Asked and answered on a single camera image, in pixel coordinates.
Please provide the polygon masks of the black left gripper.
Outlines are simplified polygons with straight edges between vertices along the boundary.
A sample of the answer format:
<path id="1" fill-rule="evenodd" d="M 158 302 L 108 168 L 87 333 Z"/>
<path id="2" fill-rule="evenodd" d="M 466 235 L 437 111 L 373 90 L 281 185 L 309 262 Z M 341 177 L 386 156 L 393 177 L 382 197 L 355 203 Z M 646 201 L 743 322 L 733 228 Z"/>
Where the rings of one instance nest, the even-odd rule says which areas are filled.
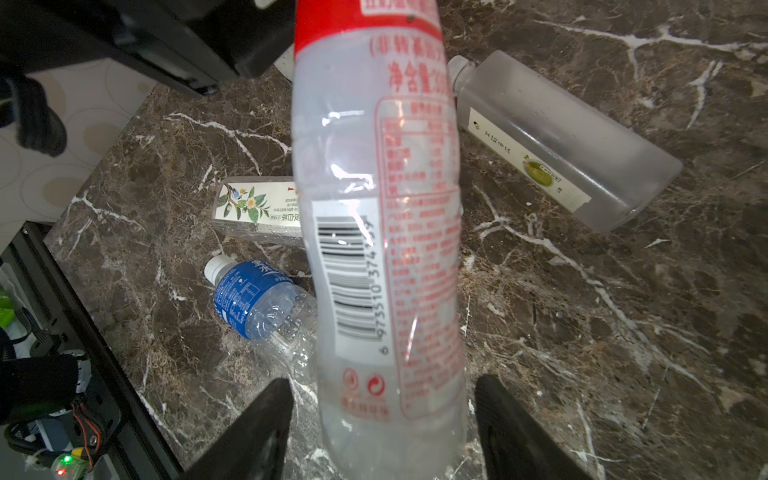
<path id="1" fill-rule="evenodd" d="M 111 59 L 203 96 L 264 73 L 293 43 L 283 1 L 4 1 L 4 76 Z"/>

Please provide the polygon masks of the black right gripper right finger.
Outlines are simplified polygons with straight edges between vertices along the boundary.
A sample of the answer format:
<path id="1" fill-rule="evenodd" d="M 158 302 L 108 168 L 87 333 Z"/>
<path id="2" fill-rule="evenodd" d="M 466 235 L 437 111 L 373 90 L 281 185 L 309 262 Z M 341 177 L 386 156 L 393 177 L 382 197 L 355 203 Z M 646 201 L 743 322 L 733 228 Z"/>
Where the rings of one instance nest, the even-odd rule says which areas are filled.
<path id="1" fill-rule="evenodd" d="M 569 457 L 493 375 L 474 388 L 485 470 L 489 479 L 587 479 Z"/>

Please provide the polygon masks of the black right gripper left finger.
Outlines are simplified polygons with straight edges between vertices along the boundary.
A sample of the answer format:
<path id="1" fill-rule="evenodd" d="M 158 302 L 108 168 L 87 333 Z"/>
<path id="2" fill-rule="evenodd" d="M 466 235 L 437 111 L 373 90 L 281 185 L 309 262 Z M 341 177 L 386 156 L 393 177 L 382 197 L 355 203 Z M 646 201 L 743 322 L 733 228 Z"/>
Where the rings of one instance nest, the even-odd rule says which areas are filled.
<path id="1" fill-rule="evenodd" d="M 185 472 L 183 479 L 280 479 L 294 399 L 290 381 L 272 380 Z"/>

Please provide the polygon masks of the white bottle red cap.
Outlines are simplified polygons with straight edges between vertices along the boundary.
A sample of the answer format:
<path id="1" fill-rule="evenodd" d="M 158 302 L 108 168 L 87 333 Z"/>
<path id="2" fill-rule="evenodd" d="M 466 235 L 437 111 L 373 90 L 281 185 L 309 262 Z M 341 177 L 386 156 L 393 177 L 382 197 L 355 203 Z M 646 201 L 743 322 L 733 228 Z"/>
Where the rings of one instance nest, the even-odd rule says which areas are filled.
<path id="1" fill-rule="evenodd" d="M 466 432 L 455 100 L 433 1 L 296 5 L 292 161 L 326 450 L 432 479 Z"/>

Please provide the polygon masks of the frosted clear long bottle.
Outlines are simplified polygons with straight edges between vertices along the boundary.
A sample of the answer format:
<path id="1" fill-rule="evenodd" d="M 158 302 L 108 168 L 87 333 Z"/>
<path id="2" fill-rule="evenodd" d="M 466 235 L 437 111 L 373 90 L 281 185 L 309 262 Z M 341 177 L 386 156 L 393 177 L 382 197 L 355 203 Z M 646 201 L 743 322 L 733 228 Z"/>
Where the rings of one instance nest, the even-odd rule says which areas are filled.
<path id="1" fill-rule="evenodd" d="M 461 127 L 598 233 L 636 217 L 683 164 L 502 52 L 448 62 Z"/>

